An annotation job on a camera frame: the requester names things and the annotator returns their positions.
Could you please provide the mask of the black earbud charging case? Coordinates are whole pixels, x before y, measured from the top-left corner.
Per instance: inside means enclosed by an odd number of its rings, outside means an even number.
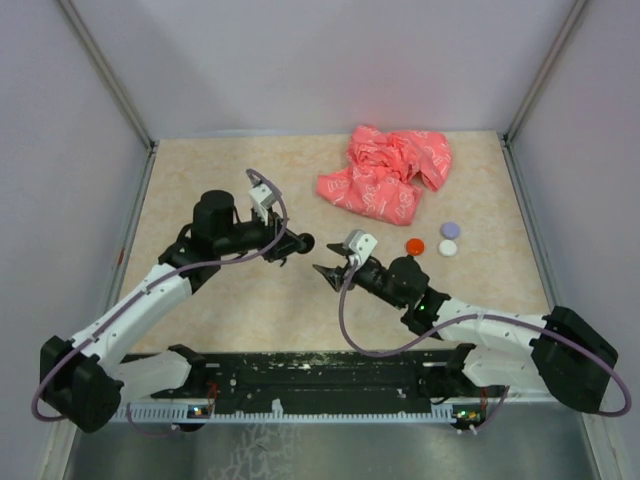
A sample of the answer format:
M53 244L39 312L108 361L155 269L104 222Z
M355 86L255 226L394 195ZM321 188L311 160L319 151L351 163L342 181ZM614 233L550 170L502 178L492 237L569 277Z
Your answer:
M308 254L315 246L315 238L310 233L302 233L299 235L299 248L298 253L301 255Z

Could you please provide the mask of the orange earbud charging case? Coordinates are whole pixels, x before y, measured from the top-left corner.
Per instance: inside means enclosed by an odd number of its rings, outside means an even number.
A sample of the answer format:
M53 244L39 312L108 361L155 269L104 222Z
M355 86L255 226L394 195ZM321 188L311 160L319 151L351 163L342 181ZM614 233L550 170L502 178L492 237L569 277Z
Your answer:
M420 256L425 252L426 246L420 238L410 238L405 244L405 249L408 255Z

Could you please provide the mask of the white earbud charging case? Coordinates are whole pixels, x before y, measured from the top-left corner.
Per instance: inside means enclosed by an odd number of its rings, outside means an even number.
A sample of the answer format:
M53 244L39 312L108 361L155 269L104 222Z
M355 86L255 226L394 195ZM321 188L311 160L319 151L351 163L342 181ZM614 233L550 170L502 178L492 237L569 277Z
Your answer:
M453 240L444 239L438 245L438 252L443 257L453 257L458 252L458 247Z

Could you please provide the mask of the purple earbud charging case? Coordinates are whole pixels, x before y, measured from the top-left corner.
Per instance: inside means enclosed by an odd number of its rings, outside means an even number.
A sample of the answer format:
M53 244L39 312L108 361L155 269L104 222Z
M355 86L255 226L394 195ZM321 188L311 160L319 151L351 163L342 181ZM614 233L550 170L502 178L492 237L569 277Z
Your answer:
M446 222L441 225L440 233L445 239L455 240L460 236L461 229L455 222Z

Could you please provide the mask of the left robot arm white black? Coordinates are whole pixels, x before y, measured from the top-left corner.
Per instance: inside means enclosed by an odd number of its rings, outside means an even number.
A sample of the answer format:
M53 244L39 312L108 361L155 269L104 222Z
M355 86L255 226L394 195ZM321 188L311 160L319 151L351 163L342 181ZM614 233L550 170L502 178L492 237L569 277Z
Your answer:
M31 401L34 417L46 418L38 409L44 402L57 411L58 419L93 433L120 407L142 398L169 390L194 397L206 389L206 360L184 345L130 362L124 358L222 266L255 257L285 262L292 254L313 249L311 234L292 232L286 211L274 212L273 205L282 200L275 188L260 184L250 197L251 217L241 222L232 194L205 192L191 222L132 292L71 339L53 336L42 346L40 383Z

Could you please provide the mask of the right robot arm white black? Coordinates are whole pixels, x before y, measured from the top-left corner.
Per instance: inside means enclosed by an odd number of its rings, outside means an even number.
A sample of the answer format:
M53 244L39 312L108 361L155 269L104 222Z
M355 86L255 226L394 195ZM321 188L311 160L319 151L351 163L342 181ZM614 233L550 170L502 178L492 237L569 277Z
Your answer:
M555 306L548 314L531 315L486 309L431 287L411 255L384 266L343 244L329 248L345 258L345 265L315 269L340 295L359 287L402 310L402 324L420 340L456 343L446 372L454 393L516 387L547 392L581 413L603 412L618 353L574 310Z

